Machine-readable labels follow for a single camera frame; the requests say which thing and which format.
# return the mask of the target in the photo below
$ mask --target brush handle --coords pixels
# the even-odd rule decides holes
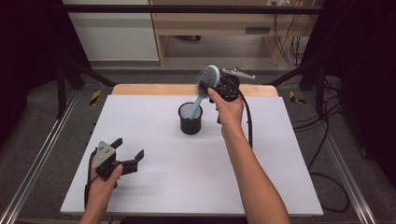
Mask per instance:
[[[198,111],[199,105],[201,104],[202,100],[204,97],[198,96],[197,99],[194,102],[194,105],[192,106],[189,114],[187,115],[187,119],[194,119],[195,114]]]

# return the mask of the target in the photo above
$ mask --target metal bar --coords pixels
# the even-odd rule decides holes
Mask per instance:
[[[308,72],[310,69],[312,69],[314,65],[315,65],[314,62],[311,60],[309,62],[306,62],[305,64],[301,64],[299,67],[294,68],[293,70],[289,71],[286,75],[279,77],[276,80],[269,82],[267,84],[264,83],[263,85],[271,85],[277,87],[278,85],[291,79],[292,77]]]
[[[71,64],[75,69],[77,69],[79,72],[85,73],[86,75],[93,77],[94,79],[102,82],[103,84],[107,85],[108,87],[114,87],[119,83],[112,82],[105,77],[100,76],[99,74],[93,72],[90,68],[84,67],[83,65],[75,62],[75,61],[69,61],[69,64]]]
[[[324,94],[324,80],[325,80],[325,68],[320,65],[318,68],[318,75],[317,75],[317,98],[316,98],[316,108],[317,108],[317,113],[321,119],[323,119],[324,113],[323,113],[323,106],[324,106],[324,101],[323,101],[323,94]]]
[[[303,91],[305,99],[311,110],[314,114],[316,114],[316,110],[314,107],[314,97],[312,92]],[[323,134],[325,133],[325,124],[319,126]],[[350,172],[349,167],[347,166],[347,162],[344,160],[340,150],[338,149],[337,145],[332,138],[331,132],[327,135],[326,144],[329,147],[329,154],[332,157],[332,161],[334,162],[335,169],[337,170],[338,174],[340,175],[341,181],[346,189],[346,192],[349,196],[350,201],[353,204],[353,207],[356,210],[356,214],[358,215],[359,219],[361,220],[362,224],[375,224],[375,217],[367,204],[366,200],[364,199],[363,194],[361,193],[361,189],[359,188],[358,183],[355,181],[355,177]]]
[[[51,131],[49,132],[49,135],[47,136],[47,139],[35,157],[35,161],[33,162],[20,187],[11,200],[11,203],[0,217],[0,223],[12,224],[17,219],[19,212],[21,211],[27,197],[29,196],[35,181],[44,167],[44,164],[50,152],[52,151],[52,148],[55,145],[56,140],[58,139],[58,136],[70,115],[71,110],[73,109],[78,95],[79,91],[72,91],[72,94],[68,99],[68,107],[64,111],[64,115],[60,119],[56,119]]]
[[[216,14],[297,14],[335,15],[341,8],[323,7],[246,7],[246,6],[147,6],[147,5],[45,5],[72,13],[216,13]]]
[[[58,86],[58,116],[57,119],[62,117],[66,110],[66,90],[64,86],[64,72],[62,71],[62,64],[60,63],[56,69],[56,80]]]

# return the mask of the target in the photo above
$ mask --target hand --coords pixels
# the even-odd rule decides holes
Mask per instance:
[[[98,176],[95,169],[91,168],[90,194],[85,213],[80,223],[97,223],[100,221],[107,210],[108,202],[110,201],[117,180],[120,179],[122,169],[122,165],[118,165],[108,180],[105,181]]]
[[[244,102],[241,96],[232,102],[224,101],[221,96],[212,89],[208,89],[209,97],[215,102],[216,107],[219,111],[219,119],[222,125],[221,132],[229,130],[240,130],[242,131],[242,114],[244,111]]]

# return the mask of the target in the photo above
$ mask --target white board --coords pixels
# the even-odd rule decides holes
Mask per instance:
[[[110,95],[65,197],[61,212],[84,212],[89,157],[101,140],[118,138],[117,160],[145,149],[138,172],[124,175],[107,212],[121,216],[243,216],[233,167],[217,124],[215,105],[203,100],[202,129],[180,130],[178,108],[194,96]],[[247,97],[253,149],[291,216],[320,216],[317,194],[304,164],[282,98]],[[243,127],[248,136],[247,116]]]

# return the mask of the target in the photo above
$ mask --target person's right hand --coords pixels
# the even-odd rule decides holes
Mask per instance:
[[[219,120],[222,125],[222,133],[229,130],[242,131],[242,114],[244,111],[244,102],[241,96],[232,102],[224,101],[221,96],[214,90],[208,89],[209,97],[215,102],[219,111]]]

